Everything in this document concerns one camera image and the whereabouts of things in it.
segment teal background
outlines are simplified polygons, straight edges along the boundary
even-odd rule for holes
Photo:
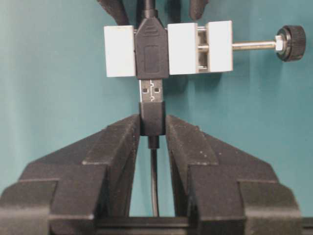
[[[190,22],[188,2],[181,21]],[[164,24],[165,0],[158,0]],[[133,0],[125,0],[134,24]],[[236,52],[234,71],[173,76],[167,113],[271,163],[304,216],[313,215],[313,1],[210,0],[199,25],[232,20],[234,40],[272,39],[285,24],[307,32],[303,60],[273,51]],[[106,78],[103,26],[115,25],[95,0],[0,0],[0,191],[28,162],[138,112],[135,78]],[[161,215],[174,215],[165,139],[159,151]],[[142,138],[131,215],[151,215],[150,159]]]

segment glove finger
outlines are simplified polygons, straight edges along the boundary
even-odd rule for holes
[[[111,15],[118,25],[129,25],[122,0],[97,0],[102,8]]]
[[[205,6],[209,3],[209,0],[190,0],[189,15],[194,21],[200,19],[203,15]]]

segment metal rod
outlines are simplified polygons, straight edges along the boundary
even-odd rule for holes
[[[154,217],[159,217],[157,196],[157,150],[151,149],[151,198]]]
[[[275,41],[251,41],[251,42],[237,42],[233,43],[233,50],[268,50],[276,49]],[[208,44],[200,44],[198,46],[199,52],[209,52]]]

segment white clamp block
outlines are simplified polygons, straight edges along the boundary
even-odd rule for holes
[[[197,23],[167,25],[170,74],[199,73]]]
[[[206,33],[208,72],[233,71],[232,21],[209,22]]]
[[[134,27],[105,26],[107,77],[136,76]]]

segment knurled knob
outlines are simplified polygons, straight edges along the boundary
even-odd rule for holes
[[[303,27],[286,25],[278,31],[277,35],[282,35],[285,41],[284,50],[277,53],[281,60],[290,62],[303,57],[306,47],[306,35]]]

